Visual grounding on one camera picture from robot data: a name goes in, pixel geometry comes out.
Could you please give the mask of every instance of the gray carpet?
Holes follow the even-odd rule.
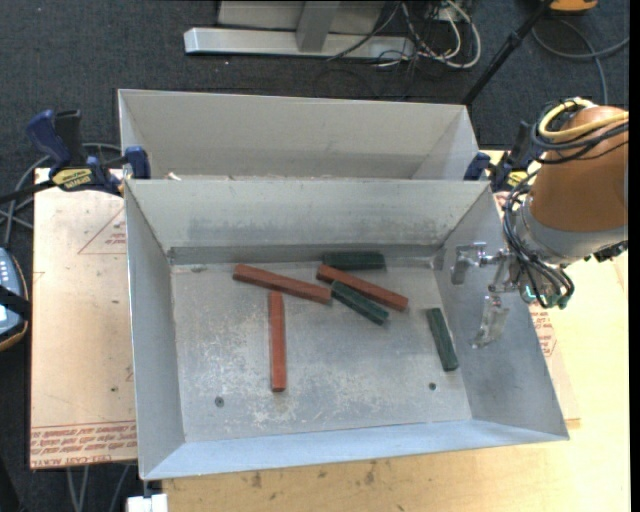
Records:
[[[406,65],[380,71],[349,59],[186,56],[183,33],[212,25],[215,2],[0,0],[0,195],[42,156],[25,127],[44,109],[80,109],[85,141],[119,144],[119,88],[460,103],[537,3],[476,0],[479,63],[463,71],[425,63],[411,76]],[[629,10],[630,0],[603,0],[583,16],[546,16],[537,34],[559,51],[588,52],[569,23],[601,50],[628,36]],[[399,20],[387,30],[402,31]],[[601,59],[601,65],[608,103],[628,109],[629,47]],[[593,59],[553,55],[530,35],[470,105],[478,142],[484,148],[508,148],[520,120],[533,121],[550,100],[577,95],[604,101]],[[32,211],[27,208],[20,216],[30,220]],[[29,276],[32,233],[15,226],[11,249]],[[64,471],[28,470],[29,349],[27,336],[0,353],[0,456],[28,510],[71,510]],[[121,496],[141,492],[135,473],[128,472]],[[120,465],[91,469],[86,511],[107,510],[121,474]]]

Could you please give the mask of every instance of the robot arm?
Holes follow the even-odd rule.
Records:
[[[567,266],[627,248],[629,113],[573,98],[545,109],[530,128],[540,168],[506,197],[506,250],[496,257],[482,250],[476,258],[478,266],[499,264],[477,346],[500,336],[506,311],[499,294],[518,290],[525,302],[563,309],[574,293]],[[468,248],[461,251],[467,258]]]

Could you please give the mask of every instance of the wire bundle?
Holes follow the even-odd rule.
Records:
[[[538,174],[538,171],[529,173],[507,196],[503,206],[504,219],[502,228],[509,249],[518,259],[520,272],[529,279],[533,294],[540,306],[548,309],[557,305],[560,309],[564,309],[575,291],[573,281],[565,273],[562,265],[554,266],[543,262],[534,251],[523,243],[514,228],[515,205],[522,204],[520,198],[529,192],[529,183],[536,174]],[[544,277],[553,286],[555,293],[551,297],[547,298],[540,291],[535,274]]]
[[[576,112],[593,106],[595,106],[594,103],[576,97],[551,104],[543,109],[537,122],[531,126],[530,130],[531,153],[539,155],[534,156],[534,159],[545,165],[563,164],[573,160],[589,160],[600,158],[610,151],[628,144],[627,138],[596,156],[587,156],[601,142],[629,130],[628,112],[614,114],[576,127],[564,128],[567,116],[575,115]],[[553,151],[558,156],[546,157],[548,151]],[[573,282],[564,272],[566,265],[556,266],[543,262],[535,251],[526,246],[514,227],[517,215],[516,206],[523,204],[521,198],[529,192],[529,184],[538,172],[529,173],[507,196],[503,206],[503,232],[510,250],[518,258],[521,272],[531,282],[533,293],[540,305],[543,308],[558,305],[562,309],[575,290]],[[552,285],[555,292],[552,297],[546,298],[538,289],[535,274],[542,276]]]

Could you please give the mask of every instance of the blue clamp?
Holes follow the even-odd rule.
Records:
[[[64,191],[99,190],[120,196],[125,178],[151,177],[147,154],[140,146],[127,148],[119,160],[125,164],[122,180],[102,166],[97,157],[86,156],[81,144],[79,111],[55,115],[52,110],[45,110],[31,119],[26,131],[34,147],[53,160],[49,170],[52,186]]]

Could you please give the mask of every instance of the black stand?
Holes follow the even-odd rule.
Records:
[[[504,64],[509,55],[513,53],[513,51],[522,44],[522,40],[525,36],[531,31],[533,26],[538,22],[538,20],[544,15],[547,10],[547,7],[551,5],[555,0],[542,0],[540,2],[540,6],[533,13],[531,18],[529,18],[518,30],[512,32],[509,35],[507,41],[502,45],[500,51],[491,61],[487,70],[482,74],[480,79],[476,82],[476,84],[471,88],[471,90],[467,93],[467,95],[462,100],[463,105],[471,105],[473,100],[476,99],[480,91],[487,85],[487,82],[493,78],[493,75],[496,74],[500,66]]]

